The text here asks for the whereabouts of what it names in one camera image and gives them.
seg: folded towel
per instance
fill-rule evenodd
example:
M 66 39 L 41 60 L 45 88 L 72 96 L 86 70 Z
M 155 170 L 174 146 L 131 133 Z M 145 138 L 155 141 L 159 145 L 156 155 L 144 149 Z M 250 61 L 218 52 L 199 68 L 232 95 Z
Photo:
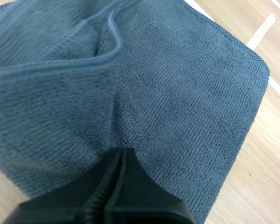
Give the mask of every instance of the folded towel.
M 202 224 L 268 77 L 182 0 L 18 0 L 0 8 L 0 169 L 35 197 L 133 147 Z

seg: gray towel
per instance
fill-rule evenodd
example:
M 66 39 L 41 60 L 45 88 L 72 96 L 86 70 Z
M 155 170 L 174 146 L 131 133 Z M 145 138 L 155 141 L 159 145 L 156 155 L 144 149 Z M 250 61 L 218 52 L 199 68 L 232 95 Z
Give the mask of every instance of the gray towel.
M 0 11 L 0 169 L 35 197 L 134 147 L 204 223 L 266 90 L 262 59 L 182 0 Z

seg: towel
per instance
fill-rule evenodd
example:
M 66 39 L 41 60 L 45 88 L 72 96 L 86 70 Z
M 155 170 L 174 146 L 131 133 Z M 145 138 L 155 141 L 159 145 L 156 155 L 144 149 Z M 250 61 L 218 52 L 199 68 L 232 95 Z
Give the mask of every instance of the towel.
M 268 77 L 183 0 L 18 0 L 0 8 L 0 170 L 37 197 L 133 147 L 202 224 Z

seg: black plastic object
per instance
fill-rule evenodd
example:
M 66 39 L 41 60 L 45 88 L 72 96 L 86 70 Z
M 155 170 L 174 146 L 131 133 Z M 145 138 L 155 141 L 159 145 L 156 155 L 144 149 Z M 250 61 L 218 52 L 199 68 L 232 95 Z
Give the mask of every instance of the black plastic object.
M 195 224 L 187 205 L 155 184 L 135 151 L 116 148 L 86 175 L 20 204 L 3 224 Z

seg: wooden floor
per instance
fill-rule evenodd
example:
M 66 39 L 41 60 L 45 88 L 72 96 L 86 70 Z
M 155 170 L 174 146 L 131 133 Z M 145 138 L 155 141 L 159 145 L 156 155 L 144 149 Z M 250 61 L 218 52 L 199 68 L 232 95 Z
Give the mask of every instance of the wooden floor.
M 270 13 L 275 14 L 278 20 L 255 51 L 280 85 L 280 9 L 273 0 L 196 2 L 244 44 Z M 26 197 L 0 172 L 0 223 L 23 200 Z M 270 85 L 206 223 L 280 224 L 280 94 Z

